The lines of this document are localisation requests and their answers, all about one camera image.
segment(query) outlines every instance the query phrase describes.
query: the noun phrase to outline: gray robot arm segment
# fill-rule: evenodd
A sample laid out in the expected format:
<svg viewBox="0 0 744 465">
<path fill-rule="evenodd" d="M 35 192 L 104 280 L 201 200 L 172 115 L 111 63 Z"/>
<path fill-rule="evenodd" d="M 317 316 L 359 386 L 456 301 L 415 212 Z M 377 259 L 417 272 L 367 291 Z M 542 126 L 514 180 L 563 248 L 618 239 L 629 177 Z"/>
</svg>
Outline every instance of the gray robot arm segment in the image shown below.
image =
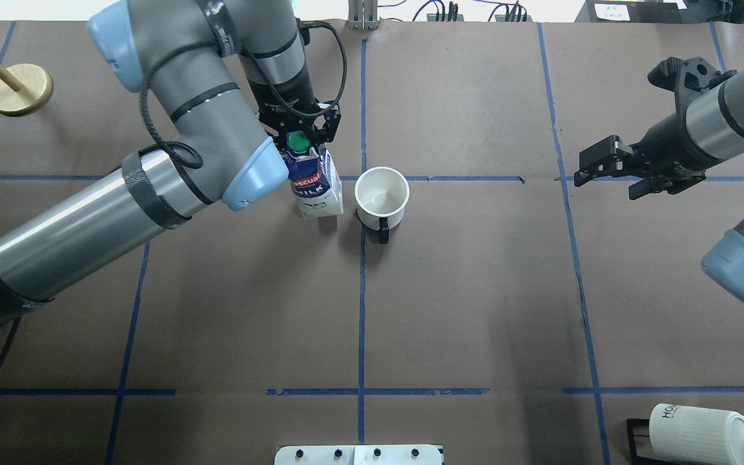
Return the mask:
<svg viewBox="0 0 744 465">
<path fill-rule="evenodd" d="M 215 17 L 220 12 L 227 14 Z M 194 148 L 203 163 L 186 167 L 157 148 L 132 153 L 120 170 L 2 236 L 0 338 L 9 321 L 207 204 L 222 198 L 242 209 L 286 182 L 289 171 L 222 63 L 221 51 L 250 51 L 278 88 L 293 83 L 283 88 L 289 102 L 299 102 L 302 110 L 318 108 L 287 0 L 121 0 L 92 18 L 89 29 L 133 92 L 172 50 L 218 42 L 174 56 L 150 77 L 150 89 L 180 133 L 176 141 Z M 252 72 L 250 85 L 265 83 Z"/>
<path fill-rule="evenodd" d="M 576 186 L 601 176 L 639 176 L 630 198 L 678 194 L 705 179 L 705 170 L 744 153 L 744 71 L 721 73 L 701 58 L 670 58 L 648 75 L 674 91 L 676 113 L 643 140 L 624 145 L 618 136 L 579 154 Z M 702 268 L 744 303 L 744 220 L 711 250 Z"/>
</svg>

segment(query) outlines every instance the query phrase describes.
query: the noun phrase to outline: black metal stand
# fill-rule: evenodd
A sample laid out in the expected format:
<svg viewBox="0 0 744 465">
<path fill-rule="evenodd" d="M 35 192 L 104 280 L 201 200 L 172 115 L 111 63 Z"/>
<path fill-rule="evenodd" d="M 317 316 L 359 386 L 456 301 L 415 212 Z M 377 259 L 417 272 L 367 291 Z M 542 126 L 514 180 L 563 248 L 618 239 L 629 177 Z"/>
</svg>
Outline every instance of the black metal stand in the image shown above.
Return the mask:
<svg viewBox="0 0 744 465">
<path fill-rule="evenodd" d="M 637 453 L 636 438 L 633 436 L 633 429 L 638 426 L 648 426 L 650 420 L 647 418 L 628 418 L 628 446 L 631 451 L 631 463 L 632 465 L 674 465 L 673 462 L 665 462 L 664 460 L 649 459 L 649 457 L 640 457 Z"/>
</svg>

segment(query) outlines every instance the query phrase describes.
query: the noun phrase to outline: white cup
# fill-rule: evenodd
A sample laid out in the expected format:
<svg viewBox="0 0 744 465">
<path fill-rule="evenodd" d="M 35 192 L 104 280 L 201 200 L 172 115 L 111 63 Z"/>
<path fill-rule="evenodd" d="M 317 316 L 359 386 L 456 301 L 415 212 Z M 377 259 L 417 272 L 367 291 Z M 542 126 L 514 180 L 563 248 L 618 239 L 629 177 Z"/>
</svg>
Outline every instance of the white cup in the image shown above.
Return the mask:
<svg viewBox="0 0 744 465">
<path fill-rule="evenodd" d="M 358 216 L 366 227 L 380 233 L 380 243 L 389 243 L 389 230 L 404 219 L 409 201 L 409 183 L 389 167 L 364 171 L 355 182 Z"/>
<path fill-rule="evenodd" d="M 661 460 L 744 465 L 744 416 L 736 412 L 658 404 L 649 428 Z"/>
</svg>

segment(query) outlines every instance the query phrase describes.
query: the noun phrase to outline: mug handle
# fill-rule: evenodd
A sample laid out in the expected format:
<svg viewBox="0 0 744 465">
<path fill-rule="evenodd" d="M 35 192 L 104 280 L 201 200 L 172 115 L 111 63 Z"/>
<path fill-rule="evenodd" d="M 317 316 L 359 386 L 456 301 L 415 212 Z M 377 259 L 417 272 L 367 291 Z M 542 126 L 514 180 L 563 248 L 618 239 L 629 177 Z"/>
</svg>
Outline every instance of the mug handle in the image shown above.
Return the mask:
<svg viewBox="0 0 744 465">
<path fill-rule="evenodd" d="M 380 218 L 378 220 L 378 234 L 380 235 L 381 244 L 389 244 L 389 221 L 387 218 Z"/>
</svg>

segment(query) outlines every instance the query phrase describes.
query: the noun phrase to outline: white label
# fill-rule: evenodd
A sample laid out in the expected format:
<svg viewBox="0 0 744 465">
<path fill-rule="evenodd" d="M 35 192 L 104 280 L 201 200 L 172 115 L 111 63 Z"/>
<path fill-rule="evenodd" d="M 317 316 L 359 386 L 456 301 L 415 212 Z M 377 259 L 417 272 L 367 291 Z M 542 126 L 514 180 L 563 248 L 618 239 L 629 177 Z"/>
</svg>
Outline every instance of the white label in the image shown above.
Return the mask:
<svg viewBox="0 0 744 465">
<path fill-rule="evenodd" d="M 337 174 L 331 154 L 324 148 L 323 176 L 329 180 L 330 187 L 324 193 L 314 198 L 297 197 L 298 209 L 304 218 L 319 218 L 343 214 L 343 183 Z"/>
<path fill-rule="evenodd" d="M 594 3 L 596 8 L 596 17 L 609 21 L 629 21 L 628 5 L 605 5 L 603 3 Z"/>
</svg>

